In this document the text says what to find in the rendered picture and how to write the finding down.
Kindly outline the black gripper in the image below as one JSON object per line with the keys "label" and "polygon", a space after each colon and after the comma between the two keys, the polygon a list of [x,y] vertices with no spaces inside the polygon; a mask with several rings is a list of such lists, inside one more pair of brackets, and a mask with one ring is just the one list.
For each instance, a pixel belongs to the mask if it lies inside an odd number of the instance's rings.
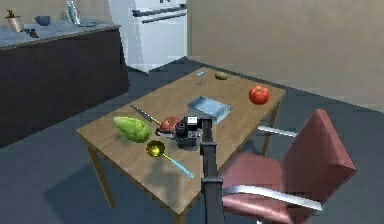
{"label": "black gripper", "polygon": [[[156,131],[155,134],[160,137],[174,138],[174,134],[172,132]],[[175,126],[175,140],[180,145],[186,145],[188,143],[187,125],[182,121],[177,123]]]}

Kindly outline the red apple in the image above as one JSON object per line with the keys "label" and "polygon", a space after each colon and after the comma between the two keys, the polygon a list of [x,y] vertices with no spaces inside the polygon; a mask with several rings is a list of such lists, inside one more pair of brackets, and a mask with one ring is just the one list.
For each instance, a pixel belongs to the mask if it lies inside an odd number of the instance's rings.
{"label": "red apple", "polygon": [[162,131],[172,131],[179,121],[180,119],[177,117],[167,117],[161,122],[160,129]]}

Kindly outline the wooden table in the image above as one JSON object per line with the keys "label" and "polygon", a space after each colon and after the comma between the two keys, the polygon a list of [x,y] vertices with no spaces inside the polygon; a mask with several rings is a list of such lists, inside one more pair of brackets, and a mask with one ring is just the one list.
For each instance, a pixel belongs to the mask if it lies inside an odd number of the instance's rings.
{"label": "wooden table", "polygon": [[203,176],[220,171],[267,115],[277,115],[283,89],[266,86],[267,102],[257,105],[249,94],[258,83],[215,74],[199,69],[78,130],[111,207],[102,157],[167,208],[173,224],[187,224]]}

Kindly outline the green lettuce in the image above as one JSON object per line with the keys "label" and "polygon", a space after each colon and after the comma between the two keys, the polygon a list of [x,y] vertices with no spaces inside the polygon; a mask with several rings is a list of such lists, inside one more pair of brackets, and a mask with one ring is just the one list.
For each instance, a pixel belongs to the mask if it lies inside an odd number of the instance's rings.
{"label": "green lettuce", "polygon": [[131,142],[144,143],[151,135],[149,126],[140,119],[114,117],[113,122],[122,135]]}

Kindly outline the blue grey book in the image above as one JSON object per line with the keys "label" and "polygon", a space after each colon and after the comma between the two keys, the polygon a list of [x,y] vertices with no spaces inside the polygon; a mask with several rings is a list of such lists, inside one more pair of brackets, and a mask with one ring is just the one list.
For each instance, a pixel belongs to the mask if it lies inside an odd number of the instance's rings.
{"label": "blue grey book", "polygon": [[197,117],[209,117],[219,124],[231,112],[231,107],[205,96],[199,96],[188,105],[188,112]]}

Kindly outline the white fridge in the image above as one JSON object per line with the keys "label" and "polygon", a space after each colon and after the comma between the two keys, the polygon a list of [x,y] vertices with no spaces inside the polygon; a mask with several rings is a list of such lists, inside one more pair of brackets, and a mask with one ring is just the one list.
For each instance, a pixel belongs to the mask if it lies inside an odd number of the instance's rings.
{"label": "white fridge", "polygon": [[[148,73],[187,56],[187,9],[133,17],[132,10],[150,11],[186,5],[186,0],[108,0],[119,32],[125,64]],[[186,13],[186,16],[143,24],[142,20]]]}

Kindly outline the red tomato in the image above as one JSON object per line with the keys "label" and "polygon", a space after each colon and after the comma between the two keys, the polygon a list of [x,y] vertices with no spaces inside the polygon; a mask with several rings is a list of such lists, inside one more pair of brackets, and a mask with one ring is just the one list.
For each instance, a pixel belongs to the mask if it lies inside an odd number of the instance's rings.
{"label": "red tomato", "polygon": [[269,90],[263,86],[255,86],[249,91],[248,97],[253,104],[263,105],[269,100]]}

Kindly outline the dark kitchen counter cabinet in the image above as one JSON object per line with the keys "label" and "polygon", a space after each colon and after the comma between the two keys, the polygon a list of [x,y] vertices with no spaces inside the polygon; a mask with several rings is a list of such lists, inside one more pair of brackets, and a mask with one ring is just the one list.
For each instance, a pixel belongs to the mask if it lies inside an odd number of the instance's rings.
{"label": "dark kitchen counter cabinet", "polygon": [[119,26],[0,29],[0,148],[128,91]]}

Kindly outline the clear glass bottle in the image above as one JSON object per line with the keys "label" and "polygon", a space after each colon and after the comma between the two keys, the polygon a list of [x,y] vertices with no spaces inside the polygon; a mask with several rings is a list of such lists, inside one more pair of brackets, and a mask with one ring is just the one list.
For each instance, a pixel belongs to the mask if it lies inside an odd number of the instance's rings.
{"label": "clear glass bottle", "polygon": [[67,12],[70,21],[76,25],[81,23],[80,12],[73,0],[66,0]]}

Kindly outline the beige bottle with gold top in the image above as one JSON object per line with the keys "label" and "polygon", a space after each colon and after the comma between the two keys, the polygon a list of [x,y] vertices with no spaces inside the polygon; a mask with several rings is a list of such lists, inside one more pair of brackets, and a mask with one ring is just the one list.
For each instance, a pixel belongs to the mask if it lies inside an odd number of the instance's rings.
{"label": "beige bottle with gold top", "polygon": [[8,9],[7,12],[8,12],[8,15],[5,17],[5,19],[8,21],[9,25],[11,26],[11,29],[14,32],[23,32],[24,26],[20,20],[20,17],[16,16],[11,9]]}

